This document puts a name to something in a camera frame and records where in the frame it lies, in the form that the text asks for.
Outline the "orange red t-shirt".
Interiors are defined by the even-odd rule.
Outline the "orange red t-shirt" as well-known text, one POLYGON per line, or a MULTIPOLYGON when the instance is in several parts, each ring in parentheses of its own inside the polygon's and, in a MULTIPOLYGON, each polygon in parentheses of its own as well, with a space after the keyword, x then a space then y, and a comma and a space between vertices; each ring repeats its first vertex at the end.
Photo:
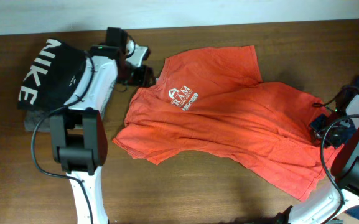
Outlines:
POLYGON ((264 82, 253 46, 193 49, 167 58, 156 84, 138 89, 113 141, 153 164, 182 151, 227 157, 305 201, 339 153, 310 136, 326 112, 318 102, 264 82))

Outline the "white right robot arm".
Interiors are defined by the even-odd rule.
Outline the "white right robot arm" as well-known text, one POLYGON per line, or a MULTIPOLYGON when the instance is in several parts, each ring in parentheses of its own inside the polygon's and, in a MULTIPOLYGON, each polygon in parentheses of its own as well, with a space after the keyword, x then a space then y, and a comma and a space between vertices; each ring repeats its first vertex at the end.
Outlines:
POLYGON ((338 223, 339 214, 359 205, 359 94, 335 112, 332 122, 315 132, 322 147, 343 147, 332 167, 323 167, 329 183, 305 202, 278 213, 275 223, 338 223))

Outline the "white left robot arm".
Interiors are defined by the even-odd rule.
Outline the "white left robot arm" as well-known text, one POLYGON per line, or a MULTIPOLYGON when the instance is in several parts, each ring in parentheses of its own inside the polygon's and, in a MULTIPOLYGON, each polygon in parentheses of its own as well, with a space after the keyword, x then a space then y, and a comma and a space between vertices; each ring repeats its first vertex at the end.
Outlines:
POLYGON ((109 223, 101 184, 108 152, 102 116, 115 84, 149 86, 152 80, 143 65, 149 47, 130 42, 125 49, 127 56, 120 47, 92 46, 76 90, 49 114, 53 158, 61 165, 60 178, 71 184, 78 223, 109 223))

